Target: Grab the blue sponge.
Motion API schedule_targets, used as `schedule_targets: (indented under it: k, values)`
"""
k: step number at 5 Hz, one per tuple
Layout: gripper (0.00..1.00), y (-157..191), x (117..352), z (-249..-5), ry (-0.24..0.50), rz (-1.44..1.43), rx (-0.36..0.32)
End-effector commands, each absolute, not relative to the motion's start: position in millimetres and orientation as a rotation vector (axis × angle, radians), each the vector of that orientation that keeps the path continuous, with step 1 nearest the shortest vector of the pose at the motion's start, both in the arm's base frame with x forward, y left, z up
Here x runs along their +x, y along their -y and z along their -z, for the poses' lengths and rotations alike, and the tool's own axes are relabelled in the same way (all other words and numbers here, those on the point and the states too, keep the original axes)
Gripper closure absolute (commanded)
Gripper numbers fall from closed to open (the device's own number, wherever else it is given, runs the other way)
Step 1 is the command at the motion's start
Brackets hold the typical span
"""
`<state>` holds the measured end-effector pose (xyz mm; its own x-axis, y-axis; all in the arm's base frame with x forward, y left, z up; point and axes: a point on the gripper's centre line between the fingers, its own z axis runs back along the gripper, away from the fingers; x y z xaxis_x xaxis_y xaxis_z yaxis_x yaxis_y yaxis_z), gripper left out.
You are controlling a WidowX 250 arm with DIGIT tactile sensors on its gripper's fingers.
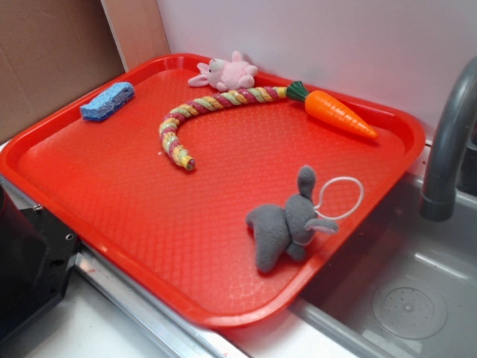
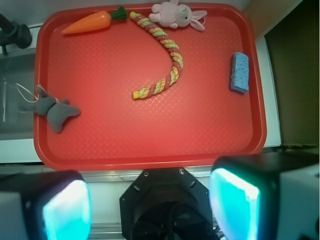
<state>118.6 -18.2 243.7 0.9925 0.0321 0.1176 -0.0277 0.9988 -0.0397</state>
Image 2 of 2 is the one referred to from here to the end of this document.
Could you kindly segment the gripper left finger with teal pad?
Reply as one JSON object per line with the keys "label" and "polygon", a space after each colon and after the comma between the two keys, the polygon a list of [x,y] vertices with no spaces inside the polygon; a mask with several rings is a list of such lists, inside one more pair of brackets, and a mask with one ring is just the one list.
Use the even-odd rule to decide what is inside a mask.
{"label": "gripper left finger with teal pad", "polygon": [[90,187],[77,171],[0,176],[2,240],[86,240],[92,211]]}

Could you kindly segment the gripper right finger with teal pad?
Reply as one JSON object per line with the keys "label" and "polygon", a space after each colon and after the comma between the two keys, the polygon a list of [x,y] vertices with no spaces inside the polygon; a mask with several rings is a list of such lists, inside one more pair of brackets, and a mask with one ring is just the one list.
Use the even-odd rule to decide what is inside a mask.
{"label": "gripper right finger with teal pad", "polygon": [[228,240],[317,240],[319,176],[314,153],[221,157],[209,177],[212,215]]}

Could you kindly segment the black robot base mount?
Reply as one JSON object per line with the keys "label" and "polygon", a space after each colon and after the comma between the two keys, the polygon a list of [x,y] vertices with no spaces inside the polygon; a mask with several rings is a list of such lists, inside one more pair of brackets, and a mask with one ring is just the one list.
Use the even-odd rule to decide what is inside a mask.
{"label": "black robot base mount", "polygon": [[217,240],[209,190],[183,168],[146,169],[119,198],[127,240]]}

